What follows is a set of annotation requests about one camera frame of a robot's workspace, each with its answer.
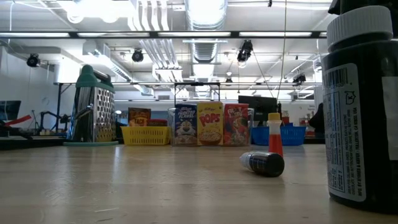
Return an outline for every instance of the yellow basket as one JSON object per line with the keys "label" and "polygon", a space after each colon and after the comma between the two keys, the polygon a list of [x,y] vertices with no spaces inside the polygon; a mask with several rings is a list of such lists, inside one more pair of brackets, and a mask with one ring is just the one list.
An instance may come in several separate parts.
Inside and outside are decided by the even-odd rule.
{"label": "yellow basket", "polygon": [[122,127],[128,146],[163,146],[170,141],[170,127]]}

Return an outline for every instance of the wooden table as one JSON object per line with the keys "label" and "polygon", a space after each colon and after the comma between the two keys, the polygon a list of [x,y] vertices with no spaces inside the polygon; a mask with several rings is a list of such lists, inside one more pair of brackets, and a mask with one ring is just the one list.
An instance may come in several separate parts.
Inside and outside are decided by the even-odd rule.
{"label": "wooden table", "polygon": [[266,178],[239,156],[265,147],[47,147],[0,151],[1,223],[398,223],[329,199],[325,147],[285,147]]}

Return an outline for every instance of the barcode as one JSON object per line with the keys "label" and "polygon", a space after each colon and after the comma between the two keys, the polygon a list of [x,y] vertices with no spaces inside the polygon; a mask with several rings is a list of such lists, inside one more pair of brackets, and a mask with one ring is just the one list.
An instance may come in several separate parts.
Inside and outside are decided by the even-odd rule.
{"label": "barcode", "polygon": [[328,72],[323,79],[325,88],[343,87],[348,84],[347,68],[341,68]]}

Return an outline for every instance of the person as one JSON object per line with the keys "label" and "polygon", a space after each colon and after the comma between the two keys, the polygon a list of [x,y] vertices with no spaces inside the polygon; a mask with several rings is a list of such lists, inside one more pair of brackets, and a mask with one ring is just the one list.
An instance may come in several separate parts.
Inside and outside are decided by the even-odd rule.
{"label": "person", "polygon": [[318,111],[310,120],[310,126],[315,128],[316,138],[325,138],[325,121],[323,120],[323,103],[318,105]]}

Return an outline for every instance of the dark bottle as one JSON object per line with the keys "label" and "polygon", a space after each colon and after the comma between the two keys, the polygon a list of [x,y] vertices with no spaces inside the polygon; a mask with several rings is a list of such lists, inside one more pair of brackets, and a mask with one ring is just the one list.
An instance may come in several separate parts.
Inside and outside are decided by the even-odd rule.
{"label": "dark bottle", "polygon": [[322,61],[330,196],[398,213],[398,42],[388,8],[348,11],[327,28]]}
{"label": "dark bottle", "polygon": [[241,163],[249,170],[266,177],[278,177],[285,169],[284,158],[273,152],[245,152]]}

